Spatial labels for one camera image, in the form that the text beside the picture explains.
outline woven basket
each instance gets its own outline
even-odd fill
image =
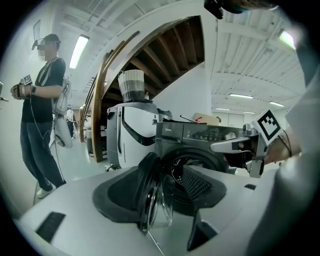
[[[118,77],[123,102],[145,99],[144,72],[139,69],[128,70]]]

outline man standing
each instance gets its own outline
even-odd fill
[[[68,105],[67,109],[68,110],[66,111],[66,114],[65,114],[65,120],[66,120],[66,123],[68,125],[71,138],[76,138],[74,136],[74,123],[76,121],[75,113],[72,111],[71,105]]]
[[[49,34],[37,45],[38,55],[46,64],[42,67],[34,85],[11,89],[12,96],[18,98],[24,94],[20,143],[23,161],[30,173],[38,180],[39,199],[44,198],[57,187],[66,183],[49,149],[50,135],[53,128],[52,99],[62,93],[66,64],[58,58],[60,40],[56,34]]]

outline dark pants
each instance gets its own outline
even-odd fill
[[[68,120],[66,121],[66,123],[68,124],[70,136],[72,138],[74,136],[74,123]]]
[[[50,191],[52,185],[49,182],[58,188],[65,181],[49,149],[52,122],[37,123],[37,126],[34,122],[21,122],[22,159],[29,172],[38,180],[40,188]]]

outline black perforated pad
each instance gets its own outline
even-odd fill
[[[199,178],[186,169],[183,172],[183,186],[192,201],[210,194],[214,189],[211,183]]]

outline laundry basket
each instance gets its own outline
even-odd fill
[[[122,72],[118,77],[123,102],[145,99],[144,72],[139,69]]]

